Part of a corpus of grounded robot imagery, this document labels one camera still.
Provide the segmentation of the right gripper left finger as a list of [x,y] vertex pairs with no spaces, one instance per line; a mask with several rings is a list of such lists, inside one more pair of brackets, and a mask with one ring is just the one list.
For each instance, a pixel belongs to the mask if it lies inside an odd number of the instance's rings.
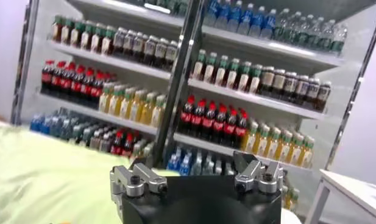
[[132,170],[115,166],[110,171],[111,194],[125,193],[128,197],[141,197],[145,187],[149,192],[165,195],[168,191],[167,178],[157,175],[143,163],[136,163]]

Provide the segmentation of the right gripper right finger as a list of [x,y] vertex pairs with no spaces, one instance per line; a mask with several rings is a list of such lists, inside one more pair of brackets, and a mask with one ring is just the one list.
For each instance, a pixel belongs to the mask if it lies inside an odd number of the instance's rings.
[[264,194],[274,194],[283,188],[283,167],[279,162],[271,161],[264,165],[253,155],[237,152],[233,153],[237,174],[235,188],[239,193],[251,191],[255,184]]

